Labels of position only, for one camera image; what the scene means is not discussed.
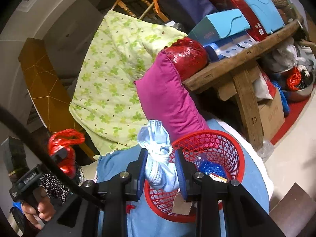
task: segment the tile floor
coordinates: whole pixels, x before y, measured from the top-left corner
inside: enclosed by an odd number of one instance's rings
[[[265,163],[274,183],[273,208],[296,182],[316,199],[316,95]]]

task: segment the crumpled face mask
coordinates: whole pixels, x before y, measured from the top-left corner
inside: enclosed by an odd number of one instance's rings
[[[145,176],[155,190],[166,192],[179,189],[176,167],[169,163],[172,146],[169,134],[158,120],[150,120],[147,127],[142,127],[137,135],[142,148],[148,150]]]

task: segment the pillowcase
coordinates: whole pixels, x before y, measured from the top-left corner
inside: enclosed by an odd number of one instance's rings
[[[171,142],[186,134],[209,129],[164,50],[143,78],[134,84],[146,118],[162,121]]]

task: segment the red box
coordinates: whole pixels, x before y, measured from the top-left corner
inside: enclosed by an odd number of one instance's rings
[[[257,16],[244,0],[209,0],[219,11],[240,9],[247,19],[250,29],[247,33],[256,41],[265,39],[268,35],[261,26]]]

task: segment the wooden table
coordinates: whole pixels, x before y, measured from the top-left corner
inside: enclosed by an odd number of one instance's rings
[[[236,94],[247,141],[255,150],[263,146],[263,133],[257,100],[252,82],[258,73],[256,59],[292,36],[300,27],[299,20],[287,24],[261,42],[241,53],[214,63],[209,63],[183,84],[191,91],[201,93],[210,87],[217,90],[219,99],[225,101]]]

